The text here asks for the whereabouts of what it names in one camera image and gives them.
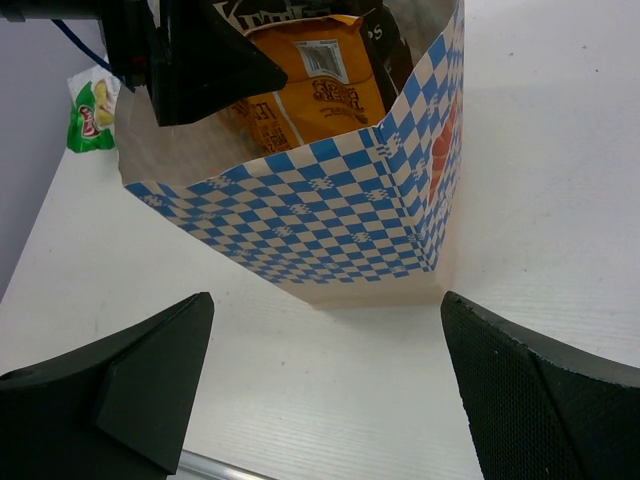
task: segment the orange snack package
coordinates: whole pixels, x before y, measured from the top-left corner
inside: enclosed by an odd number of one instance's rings
[[[375,125],[384,117],[395,91],[362,25],[360,17],[329,15],[248,33],[289,76],[283,90],[232,107],[265,155]]]

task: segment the wire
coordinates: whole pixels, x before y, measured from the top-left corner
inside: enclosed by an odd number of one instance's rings
[[[100,58],[99,55],[97,55],[93,50],[91,50],[89,47],[87,47],[85,45],[85,43],[80,40],[80,37],[78,37],[75,33],[73,33],[71,31],[71,29],[67,26],[66,23],[64,23],[62,20],[51,20],[53,22],[53,24],[58,27],[60,29],[60,31],[62,31],[62,33],[65,34],[65,36],[71,40],[71,42],[78,47],[80,50],[82,50],[82,52],[89,57],[91,60],[93,60],[94,62],[96,62],[98,65],[100,65],[102,68],[104,68],[106,71],[111,73],[111,65],[109,65],[107,62],[104,61],[103,58]]]

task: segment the paper bag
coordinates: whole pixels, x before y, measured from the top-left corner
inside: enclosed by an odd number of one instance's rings
[[[223,114],[161,128],[146,90],[124,91],[116,142],[126,188],[316,308],[439,301],[451,273],[464,4],[386,3],[416,65],[378,125],[256,158]]]

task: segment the snack package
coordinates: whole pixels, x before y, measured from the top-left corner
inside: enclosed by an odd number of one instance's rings
[[[115,147],[113,121],[120,80],[96,65],[68,80],[73,99],[67,148],[76,153]]]
[[[378,123],[395,90],[371,52],[362,18],[266,25],[249,37],[289,76],[284,89],[232,107],[265,155]]]
[[[332,14],[363,17],[367,35],[397,91],[402,90],[413,69],[409,47],[382,0],[214,0],[213,8],[243,33],[273,23]]]

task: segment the red logo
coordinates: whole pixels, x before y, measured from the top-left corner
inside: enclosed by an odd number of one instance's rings
[[[78,113],[82,115],[82,136],[92,138],[100,135],[100,130],[93,121],[93,110],[86,105],[80,105]]]

